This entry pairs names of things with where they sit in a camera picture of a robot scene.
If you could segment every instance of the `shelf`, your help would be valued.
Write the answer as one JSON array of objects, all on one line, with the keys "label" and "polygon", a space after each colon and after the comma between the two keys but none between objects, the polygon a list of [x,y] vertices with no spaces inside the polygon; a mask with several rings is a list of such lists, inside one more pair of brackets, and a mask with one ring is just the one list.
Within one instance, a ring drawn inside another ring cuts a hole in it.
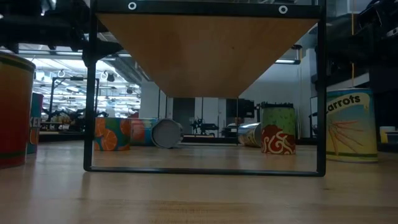
[{"label": "shelf", "polygon": [[166,95],[237,98],[321,16],[319,6],[280,7],[99,0],[96,13]]}]

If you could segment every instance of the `cylindrical can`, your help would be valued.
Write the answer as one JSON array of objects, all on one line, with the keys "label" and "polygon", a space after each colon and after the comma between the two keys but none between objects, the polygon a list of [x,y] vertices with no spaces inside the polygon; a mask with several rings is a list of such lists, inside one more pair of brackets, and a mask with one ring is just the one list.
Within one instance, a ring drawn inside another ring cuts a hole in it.
[{"label": "cylindrical can", "polygon": [[238,140],[249,147],[261,147],[261,124],[241,124],[238,128]]},{"label": "cylindrical can", "polygon": [[160,119],[153,126],[150,135],[157,147],[170,149],[182,141],[182,126],[172,119]]},{"label": "cylindrical can", "polygon": [[25,163],[29,135],[30,99],[35,65],[15,55],[0,52],[0,168]]},{"label": "cylindrical can", "polygon": [[94,150],[130,150],[131,120],[124,118],[95,119]]},{"label": "cylindrical can", "polygon": [[344,162],[377,162],[374,102],[370,89],[329,91],[326,156]]},{"label": "cylindrical can", "polygon": [[131,118],[131,145],[154,146],[150,132],[158,120],[157,118]]},{"label": "cylindrical can", "polygon": [[36,153],[39,143],[40,122],[42,119],[43,95],[32,94],[32,106],[30,106],[29,139],[26,153]]},{"label": "cylindrical can", "polygon": [[295,154],[295,111],[293,104],[262,105],[262,152]]}]

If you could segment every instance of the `orange can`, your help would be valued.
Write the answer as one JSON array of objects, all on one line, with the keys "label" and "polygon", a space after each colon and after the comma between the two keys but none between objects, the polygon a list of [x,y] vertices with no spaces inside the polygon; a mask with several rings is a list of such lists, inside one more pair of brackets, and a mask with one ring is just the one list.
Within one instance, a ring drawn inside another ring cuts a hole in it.
[{"label": "orange can", "polygon": [[0,52],[0,168],[25,163],[35,65]]}]

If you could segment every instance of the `floor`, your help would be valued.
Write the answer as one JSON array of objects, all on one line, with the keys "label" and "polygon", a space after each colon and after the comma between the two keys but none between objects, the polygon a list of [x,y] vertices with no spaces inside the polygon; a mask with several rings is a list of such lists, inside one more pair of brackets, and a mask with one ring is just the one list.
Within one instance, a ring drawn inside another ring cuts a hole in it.
[{"label": "floor", "polygon": [[298,146],[296,155],[270,155],[236,145],[184,144],[175,149],[131,147],[130,151],[94,152],[94,166],[316,171],[316,146]]},{"label": "floor", "polygon": [[88,173],[82,153],[81,142],[41,144],[0,170],[0,223],[398,222],[398,154],[307,178]]}]

